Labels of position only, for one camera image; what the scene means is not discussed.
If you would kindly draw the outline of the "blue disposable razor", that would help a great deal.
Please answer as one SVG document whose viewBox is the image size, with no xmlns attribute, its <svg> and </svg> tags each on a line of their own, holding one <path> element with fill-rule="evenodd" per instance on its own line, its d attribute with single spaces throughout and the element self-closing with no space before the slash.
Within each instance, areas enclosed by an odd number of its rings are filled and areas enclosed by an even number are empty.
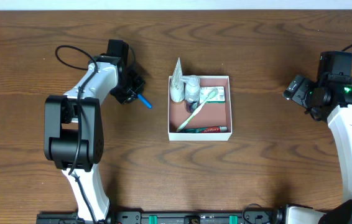
<svg viewBox="0 0 352 224">
<path fill-rule="evenodd" d="M 152 109 L 151 103 L 142 94 L 138 94 L 137 97 L 146 107 Z"/>
</svg>

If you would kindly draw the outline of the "green and white toothbrush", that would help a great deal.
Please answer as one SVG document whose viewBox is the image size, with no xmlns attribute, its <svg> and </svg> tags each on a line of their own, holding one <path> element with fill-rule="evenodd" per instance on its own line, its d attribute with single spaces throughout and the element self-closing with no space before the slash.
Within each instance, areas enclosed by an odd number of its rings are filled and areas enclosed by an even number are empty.
<svg viewBox="0 0 352 224">
<path fill-rule="evenodd" d="M 217 89 L 212 89 L 203 101 L 202 104 L 200 104 L 194 111 L 193 113 L 177 128 L 176 132 L 179 133 L 186 125 L 201 111 L 201 109 L 204 107 L 206 102 L 212 98 L 214 98 L 218 94 Z"/>
</svg>

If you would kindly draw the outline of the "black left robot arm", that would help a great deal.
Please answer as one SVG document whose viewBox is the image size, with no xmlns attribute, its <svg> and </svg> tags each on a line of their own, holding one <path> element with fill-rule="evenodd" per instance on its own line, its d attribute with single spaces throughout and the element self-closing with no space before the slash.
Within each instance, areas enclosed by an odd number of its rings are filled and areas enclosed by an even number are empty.
<svg viewBox="0 0 352 224">
<path fill-rule="evenodd" d="M 111 202 L 104 192 L 98 164 L 104 150 L 101 104 L 108 95 L 120 104 L 140 100 L 145 81 L 128 64 L 134 50 L 109 40 L 105 53 L 88 55 L 85 75 L 63 95 L 45 101 L 44 154 L 68 179 L 78 210 L 70 215 L 38 215 L 37 223 L 111 223 Z"/>
</svg>

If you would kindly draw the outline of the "white and green small box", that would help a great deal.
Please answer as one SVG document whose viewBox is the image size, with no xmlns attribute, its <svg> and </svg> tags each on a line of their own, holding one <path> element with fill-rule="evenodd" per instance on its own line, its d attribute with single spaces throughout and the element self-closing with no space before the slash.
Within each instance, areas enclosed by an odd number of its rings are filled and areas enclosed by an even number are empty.
<svg viewBox="0 0 352 224">
<path fill-rule="evenodd" d="M 225 88 L 223 86 L 203 86 L 200 88 L 200 103 L 203 103 L 208 97 L 207 103 L 224 103 Z"/>
</svg>

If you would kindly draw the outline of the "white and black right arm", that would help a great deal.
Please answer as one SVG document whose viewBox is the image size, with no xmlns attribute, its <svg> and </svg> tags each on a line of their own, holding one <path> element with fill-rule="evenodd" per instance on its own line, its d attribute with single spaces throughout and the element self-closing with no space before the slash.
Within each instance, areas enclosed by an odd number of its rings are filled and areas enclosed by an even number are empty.
<svg viewBox="0 0 352 224">
<path fill-rule="evenodd" d="M 329 212 L 288 205 L 274 217 L 276 223 L 352 223 L 352 54 L 326 51 L 320 54 L 317 79 L 297 75 L 283 93 L 305 108 L 314 121 L 327 123 L 340 164 L 343 201 Z"/>
</svg>

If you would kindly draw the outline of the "clear pump bottle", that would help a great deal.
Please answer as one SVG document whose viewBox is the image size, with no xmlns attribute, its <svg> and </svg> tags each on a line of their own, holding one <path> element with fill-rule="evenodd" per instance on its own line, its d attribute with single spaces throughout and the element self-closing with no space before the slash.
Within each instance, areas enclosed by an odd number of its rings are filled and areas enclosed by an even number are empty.
<svg viewBox="0 0 352 224">
<path fill-rule="evenodd" d="M 182 76 L 181 81 L 185 84 L 186 111 L 193 113 L 200 100 L 200 79 L 195 75 L 190 75 Z"/>
</svg>

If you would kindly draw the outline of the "red and green toothpaste tube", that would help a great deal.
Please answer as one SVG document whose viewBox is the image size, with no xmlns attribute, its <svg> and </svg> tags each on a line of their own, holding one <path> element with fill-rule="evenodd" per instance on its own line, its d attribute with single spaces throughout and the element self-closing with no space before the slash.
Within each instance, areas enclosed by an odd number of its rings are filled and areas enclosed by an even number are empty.
<svg viewBox="0 0 352 224">
<path fill-rule="evenodd" d="M 228 127 L 227 126 L 211 126 L 205 128 L 189 128 L 189 129 L 182 129 L 181 133 L 227 133 Z"/>
</svg>

